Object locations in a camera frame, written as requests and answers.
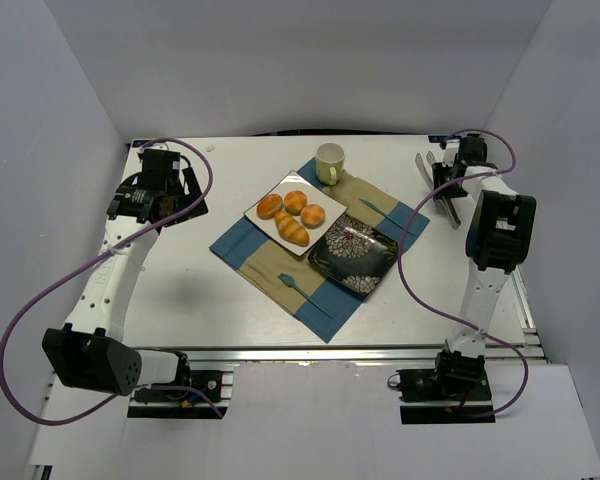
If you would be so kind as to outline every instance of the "placemat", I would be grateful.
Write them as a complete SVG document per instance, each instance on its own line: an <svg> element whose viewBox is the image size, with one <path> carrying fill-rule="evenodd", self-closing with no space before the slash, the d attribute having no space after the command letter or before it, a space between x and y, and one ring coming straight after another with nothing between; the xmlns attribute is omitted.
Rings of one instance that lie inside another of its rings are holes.
<svg viewBox="0 0 600 480"><path fill-rule="evenodd" d="M315 159L309 160L298 170L298 174L326 195L346 205L347 213L352 217L374 227L396 242L400 240L402 230L364 205L360 198L372 202L402 224L407 223L413 212L404 203L346 171L337 185L325 186L316 177ZM413 245L428 223L427 217L418 214L409 230L412 235L407 235L405 240L405 251ZM269 239L244 217L210 248L243 278L304 323L325 343L331 341L363 302L359 295L315 270L309 264L307 255L296 257ZM312 300L329 307L333 317L325 315L294 289L284 285L278 278L280 273L293 276L298 286L307 292Z"/></svg>

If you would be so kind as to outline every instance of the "tabletop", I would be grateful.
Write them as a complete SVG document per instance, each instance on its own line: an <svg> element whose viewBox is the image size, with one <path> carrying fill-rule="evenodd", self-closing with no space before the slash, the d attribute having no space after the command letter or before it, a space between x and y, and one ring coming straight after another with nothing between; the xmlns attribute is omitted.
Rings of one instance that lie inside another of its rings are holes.
<svg viewBox="0 0 600 480"><path fill-rule="evenodd" d="M262 348L327 346L222 260L209 246L243 212L291 170L310 160L322 143L346 152L345 169L411 207L428 193L414 164L417 153L442 150L426 135L292 136L183 139L201 150L213 168L206 202L209 213L162 230L144 263L125 323L130 346L180 348ZM169 144L191 160L202 189L207 173L186 149ZM129 151L123 178L140 170L137 149ZM433 203L421 213L431 222L402 262L422 298L457 313L464 295L468 259L464 242L475 202L459 199L463 225L453 230ZM523 343L521 305L512 280L502 290L490 332ZM394 266L374 295L354 313L329 347L442 345L451 322L417 305Z"/></svg>

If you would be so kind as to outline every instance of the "cable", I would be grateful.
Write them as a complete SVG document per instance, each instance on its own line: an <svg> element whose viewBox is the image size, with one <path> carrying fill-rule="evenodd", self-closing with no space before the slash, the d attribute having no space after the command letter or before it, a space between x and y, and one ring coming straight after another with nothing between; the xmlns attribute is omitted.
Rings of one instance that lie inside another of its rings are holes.
<svg viewBox="0 0 600 480"><path fill-rule="evenodd" d="M140 148L145 148L145 145L147 143L148 142L145 142L142 145L140 145ZM167 142L155 142L155 143L152 143L152 145L157 145L158 143L164 144L164 146L166 147L167 151L169 151L169 152L171 151L171 149L169 148L169 144Z"/></svg>
<svg viewBox="0 0 600 480"><path fill-rule="evenodd" d="M214 412L216 412L216 415L218 415L218 418L224 417L224 415L222 415L222 412L220 410L218 410L218 407L216 407L213 404L213 402L211 400L209 400L209 397L207 397L204 393L202 393L197 388L185 387L185 386L179 386L179 385L149 385L149 386L141 388L141 390L144 390L144 389L164 390L164 391L180 390L181 392L195 393L197 396L199 396L201 399L203 399L205 402L207 402L209 404L211 409Z"/></svg>
<svg viewBox="0 0 600 480"><path fill-rule="evenodd" d="M202 388L202 389L200 389L200 391L201 391L202 393L204 393L204 392L205 392L205 390L206 390L206 388ZM197 393L194 393L194 394L193 394L193 395L191 395L189 398L187 398L187 400L186 400L186 401L187 401L188 403L190 403L190 404L191 404L191 406L193 406L193 401L194 401L196 398L198 398L198 394L197 394Z"/></svg>
<svg viewBox="0 0 600 480"><path fill-rule="evenodd" d="M150 232L151 230L160 228L160 227L166 225L167 223L170 223L184 215L187 215L189 212L191 212L194 208L196 208L204 200L204 198L209 193L209 190L211 190L211 185L213 184L213 171L211 170L211 164L206 159L206 157L202 154L202 152L200 152L195 147L193 147L193 146L189 145L188 143L183 142L182 140L179 140L177 138L160 137L160 138L155 138L153 140L149 140L148 142L142 144L141 148L144 149L144 148L150 147L152 145L155 145L156 143L166 143L166 142L177 143L178 145L188 148L193 153L195 153L200 158L200 160L202 160L202 163L204 163L205 167L207 168L207 172L209 174L209 181L207 183L207 186L204 189L204 191L200 194L200 196L191 205L187 206L187 208L181 210L178 213L174 213L173 215L163 218L162 220L159 220L156 223L147 225L145 228L138 230L136 233L129 235L127 238L123 238L116 245L113 246L113 249L124 248L124 246L127 243L132 242L133 240L137 239L138 237L144 235L145 233ZM97 257L88 261L81 267L76 268L73 272L69 273L68 275L62 277L57 282L48 286L47 288L42 290L40 293L38 293L35 297L33 297L31 300L29 300L18 311L18 313L16 313L16 315L11 319L11 321L9 322L9 325L7 325L7 328L4 331L4 334L2 335L2 338L0 339L0 388L2 389L2 393L7 398L9 403L13 406L13 408L15 408L18 411L18 413L20 413L20 415L22 415L23 417L25 417L26 419L28 419L34 423L37 423L39 425L45 425L48 427L67 425L69 423L73 423L78 420L81 420L84 417L86 417L87 415L92 414L96 410L104 407L107 403L109 403L111 400L113 400L116 397L116 395L112 395L109 398L107 398L107 399L103 400L102 402L100 402L99 404L97 404L96 406L90 408L89 410L82 412L78 415L75 415L73 417L64 418L62 420L48 420L46 418L39 417L39 416L35 415L34 413L31 413L24 406L22 406L22 404L20 404L20 402L18 402L16 397L13 395L11 388L9 388L9 384L7 383L7 379L6 379L5 373L4 373L4 356L5 356L5 350L7 348L7 343L9 342L9 337L11 337L11 333L13 333L13 330L16 328L16 325L18 325L18 322L20 322L20 319L22 319L22 317L24 317L24 315L31 309L31 307L33 307L36 303L38 303L44 297L49 295L51 292L58 289L59 287L61 287L65 283L67 283L68 281L74 279L75 277L77 277L81 273L85 272L86 270L89 270L90 268L94 267L95 265L98 265L100 262L109 258L112 255L112 251L113 250L104 251Z"/></svg>
<svg viewBox="0 0 600 480"><path fill-rule="evenodd" d="M445 410L445 412L447 412L447 413L452 413L452 412L457 412L458 410L460 410L460 409L461 409L462 407L464 407L464 406L467 404L467 402L469 401L469 395L470 395L470 393L467 391L467 392L464 394L464 398L463 398L463 400L462 400L462 401L461 401L461 402L460 402L458 405L456 405L455 407L447 407L447 408L445 408L445 409L444 409L444 410Z"/></svg>
<svg viewBox="0 0 600 480"><path fill-rule="evenodd" d="M503 137L501 137L497 133L493 133L488 130L482 130L479 128L469 128L469 129L460 130L455 133L452 133L445 139L445 141L451 137L461 135L463 133L470 133L470 132L482 133L482 134L489 135L491 137L494 137L494 138L500 140L502 142L502 144L507 148L507 150L509 150L509 154L511 155L511 165L508 168L504 168L501 170L495 170L492 172L485 172L485 173L476 173L473 175L467 175L465 177L454 178L453 180L450 180L450 181L440 185L438 188L434 189L426 197L424 197L422 199L422 201L418 204L418 206L413 210L413 212L411 213L411 216L409 217L409 220L407 221L406 225L404 226L404 229L402 230L402 236L400 237L399 251L398 251L398 273L400 275L400 280L402 281L404 288L407 290L409 295L411 295L411 298L413 298L420 306L429 310L432 313L435 313L436 315L440 315L441 317L448 318L449 320L453 320L454 322L460 323L460 324L464 325L465 327L471 328L472 330L479 332L483 337L488 338L489 340L496 342L497 344L502 345L503 347L507 347L507 348L511 349L522 361L522 366L524 368L524 375L522 378L522 383L520 384L520 388L518 388L518 391L507 403L505 403L501 407L498 407L491 412L471 415L473 418L480 418L480 417L490 417L492 415L496 415L498 413L504 412L507 408L511 407L514 403L516 403L518 401L518 399L522 395L522 392L524 392L524 389L527 387L527 382L529 381L529 364L527 363L527 359L524 358L524 355L522 354L522 352L519 349L517 349L514 345L511 345L510 343L505 342L504 340L501 340L497 337L494 337L493 335L488 334L487 332L482 331L480 328L478 328L478 326L474 325L473 323L469 322L468 320L464 320L455 315L451 315L450 313L446 313L446 312L443 312L442 310L438 310L437 308L429 305L424 300L422 300L413 291L413 289L407 282L407 278L405 277L404 268L402 266L402 261L401 261L402 254L404 253L404 241L407 237L407 233L409 232L409 227L411 227L411 224L415 220L418 212L422 209L422 207L429 200L431 200L438 193L442 192L444 189L450 187L451 185L455 185L456 183L460 183L465 180L471 180L473 178L489 177L489 176L493 176L493 175L503 175L505 173L512 172L516 168L517 159L516 159L516 154L513 151L513 148L511 147L509 142L507 142Z"/></svg>

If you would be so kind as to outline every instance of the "teal spoon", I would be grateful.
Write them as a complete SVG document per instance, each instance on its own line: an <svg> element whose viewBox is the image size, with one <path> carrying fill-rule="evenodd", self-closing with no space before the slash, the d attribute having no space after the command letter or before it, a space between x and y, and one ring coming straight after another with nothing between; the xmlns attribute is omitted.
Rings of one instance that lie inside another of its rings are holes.
<svg viewBox="0 0 600 480"><path fill-rule="evenodd" d="M322 313L324 313L327 317L333 318L329 312L327 312L324 308L322 308L316 302L311 300L311 297L309 295L307 295L306 292L303 292L302 289L298 285L296 285L296 281L291 275L287 275L286 273L281 273L280 275L278 275L278 278L280 280L282 280L283 283L287 287L293 288L296 292L298 292L300 295L302 295L304 298L306 298L309 301L309 303L312 303L314 307L316 307L318 310L320 310Z"/></svg>
<svg viewBox="0 0 600 480"><path fill-rule="evenodd" d="M378 212L380 215L382 215L384 218L386 218L387 220L389 220L391 223L393 223L396 227L399 228L404 228L404 225L400 225L398 222L396 222L393 218L391 218L389 215L387 215L386 213L384 213L382 210L380 210L378 207L376 207L373 203L371 203L369 200L365 200L364 198L361 198L360 201L362 203L364 203L367 207L369 207L371 210Z"/></svg>

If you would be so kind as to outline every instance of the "tan fabric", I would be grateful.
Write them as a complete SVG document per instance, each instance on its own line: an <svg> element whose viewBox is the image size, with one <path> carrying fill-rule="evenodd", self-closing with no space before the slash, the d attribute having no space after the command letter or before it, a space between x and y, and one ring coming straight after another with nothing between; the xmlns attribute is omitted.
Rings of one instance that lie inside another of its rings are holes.
<svg viewBox="0 0 600 480"><path fill-rule="evenodd" d="M347 172L343 172L337 185L324 187L322 191L346 205L349 215L372 227L383 221L384 217L362 203L361 198L386 213L398 204L395 198ZM247 258L238 273L291 314L295 314L306 300L295 289L287 287L278 275L291 275L308 295L313 294L325 280L325 276L309 264L307 255L298 258L273 240L267 240Z"/></svg>
<svg viewBox="0 0 600 480"><path fill-rule="evenodd" d="M322 191L334 200L346 205L349 215L372 227L383 221L384 217L362 203L361 198L373 203L385 213L389 213L398 205L398 201L391 195L387 195L369 182L365 182L347 172L343 172L342 179L336 185L324 187Z"/></svg>
<svg viewBox="0 0 600 480"><path fill-rule="evenodd" d="M239 273L291 313L302 306L305 298L295 289L287 287L278 275L291 275L298 287L308 295L313 294L325 278L311 267L307 255L298 258L273 240L267 240L247 258Z"/></svg>

